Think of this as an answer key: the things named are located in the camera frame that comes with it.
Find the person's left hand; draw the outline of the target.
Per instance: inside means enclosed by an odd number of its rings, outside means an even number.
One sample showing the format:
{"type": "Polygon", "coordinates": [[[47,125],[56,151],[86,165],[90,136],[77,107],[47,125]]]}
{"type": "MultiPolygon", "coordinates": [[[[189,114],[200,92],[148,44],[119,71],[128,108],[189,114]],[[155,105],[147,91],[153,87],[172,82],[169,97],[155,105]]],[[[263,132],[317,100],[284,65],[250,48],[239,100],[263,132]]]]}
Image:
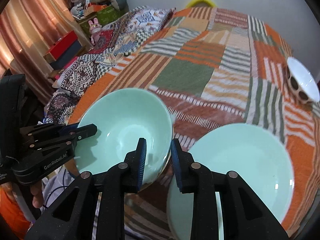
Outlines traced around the person's left hand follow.
{"type": "Polygon", "coordinates": [[[33,207],[39,209],[44,202],[43,193],[42,193],[42,181],[38,181],[33,186],[31,186],[30,192],[33,195],[33,207]]]}

